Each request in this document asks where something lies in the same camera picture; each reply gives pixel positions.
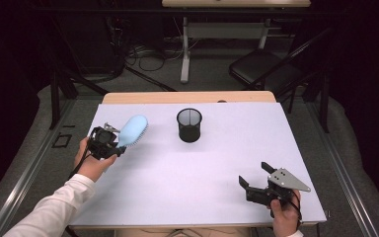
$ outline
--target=white tabletop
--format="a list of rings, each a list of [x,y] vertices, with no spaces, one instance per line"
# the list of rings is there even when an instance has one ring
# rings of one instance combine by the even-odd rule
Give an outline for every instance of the white tabletop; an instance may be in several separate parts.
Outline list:
[[[309,0],[163,0],[164,7],[309,7]]]
[[[179,139],[177,113],[202,113],[201,137]],[[284,167],[312,189],[301,192],[305,222],[326,221],[293,134],[278,103],[100,105],[90,127],[116,128],[135,115],[149,127],[96,184],[78,211],[77,228],[270,225],[265,206],[246,201],[239,175],[264,189],[268,173]]]

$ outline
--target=white sleeve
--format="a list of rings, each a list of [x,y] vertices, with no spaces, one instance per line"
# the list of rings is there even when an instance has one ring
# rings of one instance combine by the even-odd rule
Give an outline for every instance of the white sleeve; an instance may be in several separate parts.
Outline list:
[[[76,210],[95,192],[95,183],[76,174],[38,202],[35,209],[4,236],[61,236]]]
[[[303,237],[303,233],[300,230],[297,230],[294,234],[289,235],[287,237]]]

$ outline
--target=human arm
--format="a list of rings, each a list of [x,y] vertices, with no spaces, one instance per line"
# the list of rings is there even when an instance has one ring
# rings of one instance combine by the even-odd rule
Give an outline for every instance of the human arm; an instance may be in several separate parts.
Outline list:
[[[294,195],[292,198],[292,204],[300,206],[300,193],[297,190],[293,190]],[[273,212],[273,233],[275,237],[301,237],[303,234],[297,230],[299,221],[299,212],[291,204],[281,206],[278,199],[274,199],[270,203],[270,208]]]
[[[88,138],[80,142],[75,166],[87,152],[87,142]],[[95,182],[114,163],[115,159],[115,155],[103,161],[87,156],[76,175],[52,196],[39,201],[35,209],[10,229],[5,236],[60,236],[76,210],[92,197],[95,192]]]

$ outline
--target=hand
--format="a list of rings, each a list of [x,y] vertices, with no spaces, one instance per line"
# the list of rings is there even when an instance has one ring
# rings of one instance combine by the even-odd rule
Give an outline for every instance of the hand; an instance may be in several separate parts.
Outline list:
[[[298,207],[300,204],[300,192],[297,190],[293,191],[298,196],[298,199],[293,195],[291,201]],[[299,213],[291,204],[288,203],[284,207],[281,207],[279,200],[274,199],[270,203],[270,208],[274,216],[272,226],[275,237],[286,237],[297,231]]]
[[[75,157],[75,167],[79,164],[82,159],[82,156],[85,152],[89,137],[85,137],[79,143],[79,150]],[[81,168],[78,171],[78,174],[90,178],[92,181],[97,182],[98,179],[103,175],[103,172],[114,163],[116,155],[111,156],[105,160],[97,160],[91,153],[88,151],[87,158],[85,158],[82,163]]]

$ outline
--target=metal bracket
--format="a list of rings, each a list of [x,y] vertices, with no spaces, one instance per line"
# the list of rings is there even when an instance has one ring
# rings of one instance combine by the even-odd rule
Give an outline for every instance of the metal bracket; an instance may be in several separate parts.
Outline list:
[[[116,129],[115,127],[109,125],[107,122],[104,123],[104,130],[107,130],[107,131],[110,131],[110,132],[119,132],[118,129]]]
[[[268,180],[283,188],[311,192],[311,189],[307,185],[284,168],[270,174]]]

